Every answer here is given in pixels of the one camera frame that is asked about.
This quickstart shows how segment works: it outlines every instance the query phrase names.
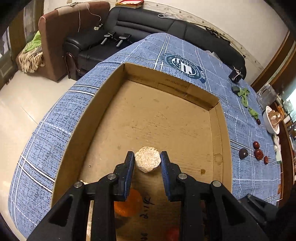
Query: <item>blue tablecloth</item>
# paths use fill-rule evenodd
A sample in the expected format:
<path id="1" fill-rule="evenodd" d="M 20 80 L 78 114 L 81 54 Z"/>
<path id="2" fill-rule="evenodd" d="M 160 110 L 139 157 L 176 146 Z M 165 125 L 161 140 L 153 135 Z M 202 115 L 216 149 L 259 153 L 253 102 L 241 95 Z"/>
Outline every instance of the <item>blue tablecloth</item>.
<path id="1" fill-rule="evenodd" d="M 71 87 L 48 111 L 25 146 L 11 182 L 8 208 L 20 232 L 28 237 L 50 209 L 52 190 L 60 161 L 71 133 L 85 107 L 107 77 L 123 62 L 132 62 L 176 76 L 220 98 L 227 122 L 231 154 L 233 195 L 251 193 L 272 204 L 279 199 L 280 167 L 275 161 L 273 141 L 261 115 L 259 126 L 231 91 L 231 70 L 217 58 L 194 45 L 166 33 L 152 34 L 99 63 Z M 249 105 L 261 113 L 256 93 L 248 88 Z M 239 149 L 253 153 L 258 141 L 270 163 L 264 165 L 253 154 L 239 159 Z"/>

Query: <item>round beige object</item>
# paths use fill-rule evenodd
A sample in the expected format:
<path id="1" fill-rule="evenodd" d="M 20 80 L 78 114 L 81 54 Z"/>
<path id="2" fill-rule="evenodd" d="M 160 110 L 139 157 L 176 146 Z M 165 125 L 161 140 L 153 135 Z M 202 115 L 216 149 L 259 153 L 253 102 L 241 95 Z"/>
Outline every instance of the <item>round beige object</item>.
<path id="1" fill-rule="evenodd" d="M 153 147 L 142 147 L 136 154 L 135 160 L 137 168 L 142 172 L 151 172 L 161 163 L 158 150 Z"/>

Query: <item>metal bolt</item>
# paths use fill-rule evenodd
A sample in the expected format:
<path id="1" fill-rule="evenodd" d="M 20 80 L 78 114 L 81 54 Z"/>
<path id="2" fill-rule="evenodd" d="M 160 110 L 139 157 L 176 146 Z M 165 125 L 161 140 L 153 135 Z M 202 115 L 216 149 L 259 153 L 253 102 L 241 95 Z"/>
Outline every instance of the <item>metal bolt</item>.
<path id="1" fill-rule="evenodd" d="M 109 180 L 113 180 L 113 179 L 116 178 L 116 175 L 115 175 L 114 173 L 110 173 L 110 174 L 107 176 L 107 178 L 108 178 Z"/>
<path id="2" fill-rule="evenodd" d="M 74 187 L 75 188 L 79 188 L 81 186 L 82 186 L 82 182 L 76 182 L 76 183 L 74 183 Z"/>
<path id="3" fill-rule="evenodd" d="M 221 183 L 219 181 L 213 181 L 213 186 L 218 188 L 221 186 Z"/>
<path id="4" fill-rule="evenodd" d="M 187 175 L 186 175 L 185 173 L 180 173 L 180 174 L 178 175 L 178 177 L 179 177 L 181 180 L 184 180 L 184 179 L 187 178 Z"/>

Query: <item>tablecloth logo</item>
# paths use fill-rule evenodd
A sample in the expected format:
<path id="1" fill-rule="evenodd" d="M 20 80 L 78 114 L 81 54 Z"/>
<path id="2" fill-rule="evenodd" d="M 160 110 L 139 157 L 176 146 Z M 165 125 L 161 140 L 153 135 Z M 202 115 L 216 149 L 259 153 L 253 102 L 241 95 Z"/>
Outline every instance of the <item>tablecloth logo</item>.
<path id="1" fill-rule="evenodd" d="M 190 60 L 179 55 L 166 56 L 166 62 L 173 68 L 181 71 L 184 75 L 192 79 L 198 79 L 205 83 L 205 74 L 200 66 L 195 66 Z"/>

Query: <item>floor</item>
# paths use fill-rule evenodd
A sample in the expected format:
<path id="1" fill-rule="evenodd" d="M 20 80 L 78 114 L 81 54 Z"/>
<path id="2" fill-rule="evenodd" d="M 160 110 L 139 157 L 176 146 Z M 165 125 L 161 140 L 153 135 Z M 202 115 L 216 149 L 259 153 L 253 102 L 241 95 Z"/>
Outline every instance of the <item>floor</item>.
<path id="1" fill-rule="evenodd" d="M 50 107 L 74 80 L 66 76 L 59 83 L 18 71 L 0 90 L 0 212 L 20 241 L 8 212 L 12 176 L 29 137 Z"/>

